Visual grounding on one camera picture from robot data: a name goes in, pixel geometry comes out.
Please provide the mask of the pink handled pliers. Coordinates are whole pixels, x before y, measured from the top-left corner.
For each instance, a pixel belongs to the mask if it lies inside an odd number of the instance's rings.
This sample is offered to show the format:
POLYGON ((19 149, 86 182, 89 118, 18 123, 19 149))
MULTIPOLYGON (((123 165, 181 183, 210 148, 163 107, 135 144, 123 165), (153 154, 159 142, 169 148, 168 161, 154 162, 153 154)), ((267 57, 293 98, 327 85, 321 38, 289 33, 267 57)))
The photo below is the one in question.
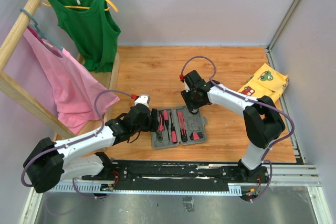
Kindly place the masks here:
POLYGON ((159 126, 157 128, 157 132, 156 132, 156 138, 159 142, 162 142, 163 140, 163 130, 164 130, 164 125, 163 125, 163 116, 160 113, 159 114, 159 126))

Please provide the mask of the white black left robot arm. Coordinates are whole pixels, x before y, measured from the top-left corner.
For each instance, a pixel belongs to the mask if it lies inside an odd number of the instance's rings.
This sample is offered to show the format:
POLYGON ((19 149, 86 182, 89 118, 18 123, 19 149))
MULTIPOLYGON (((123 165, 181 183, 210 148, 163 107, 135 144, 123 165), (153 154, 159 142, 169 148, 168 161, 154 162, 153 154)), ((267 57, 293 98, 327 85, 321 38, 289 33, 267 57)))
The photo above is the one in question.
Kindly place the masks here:
POLYGON ((40 140, 23 163, 22 184, 37 193, 45 193, 59 182, 75 177, 98 176, 108 179, 112 166, 106 154, 96 151, 121 142, 131 142, 140 132, 155 132, 159 127, 157 109, 137 104, 100 128, 53 142, 40 140))

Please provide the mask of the black electrical tape roll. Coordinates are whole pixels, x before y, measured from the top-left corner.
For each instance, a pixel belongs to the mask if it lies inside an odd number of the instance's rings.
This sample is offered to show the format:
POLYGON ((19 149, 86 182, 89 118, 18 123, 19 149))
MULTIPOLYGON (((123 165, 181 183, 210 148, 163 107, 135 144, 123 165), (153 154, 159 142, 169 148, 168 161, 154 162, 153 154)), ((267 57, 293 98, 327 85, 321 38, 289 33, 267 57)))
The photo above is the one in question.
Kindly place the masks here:
POLYGON ((197 114, 199 112, 199 109, 192 109, 190 111, 191 114, 197 114))

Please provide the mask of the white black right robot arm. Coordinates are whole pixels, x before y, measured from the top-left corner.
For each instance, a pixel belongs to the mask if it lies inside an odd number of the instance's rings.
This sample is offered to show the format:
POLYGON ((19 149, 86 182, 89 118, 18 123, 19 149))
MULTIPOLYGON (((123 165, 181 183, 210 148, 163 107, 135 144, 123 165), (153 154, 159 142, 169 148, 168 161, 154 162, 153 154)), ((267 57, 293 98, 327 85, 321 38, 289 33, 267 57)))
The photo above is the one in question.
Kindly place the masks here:
POLYGON ((244 156, 238 161, 238 177, 250 182, 260 169, 267 148, 285 130, 285 123, 272 99, 268 96, 253 98, 233 91, 218 81, 200 77, 196 70, 181 74, 185 85, 181 96, 190 113, 197 113, 205 105, 220 105, 242 116, 249 144, 244 156))

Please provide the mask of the grey plastic tool case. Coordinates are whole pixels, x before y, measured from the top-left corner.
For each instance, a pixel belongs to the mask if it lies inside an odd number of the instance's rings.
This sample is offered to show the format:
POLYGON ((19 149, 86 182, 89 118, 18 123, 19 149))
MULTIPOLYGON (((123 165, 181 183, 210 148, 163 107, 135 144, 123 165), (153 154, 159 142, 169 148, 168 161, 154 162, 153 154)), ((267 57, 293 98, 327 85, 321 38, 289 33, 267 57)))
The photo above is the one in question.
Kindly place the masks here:
POLYGON ((158 109, 156 119, 158 127, 151 133, 152 147, 156 150, 207 141, 207 120, 199 111, 191 113, 185 105, 158 109))

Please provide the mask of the pink hex key set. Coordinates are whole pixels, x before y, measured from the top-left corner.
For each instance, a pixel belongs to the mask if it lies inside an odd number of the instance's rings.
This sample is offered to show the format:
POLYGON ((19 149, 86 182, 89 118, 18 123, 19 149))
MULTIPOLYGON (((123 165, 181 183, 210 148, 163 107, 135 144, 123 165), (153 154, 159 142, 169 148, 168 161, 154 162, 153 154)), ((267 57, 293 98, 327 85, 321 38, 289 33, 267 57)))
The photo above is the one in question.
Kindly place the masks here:
POLYGON ((204 134, 202 132, 192 132, 190 134, 190 139, 192 141, 200 140, 204 138, 204 134))

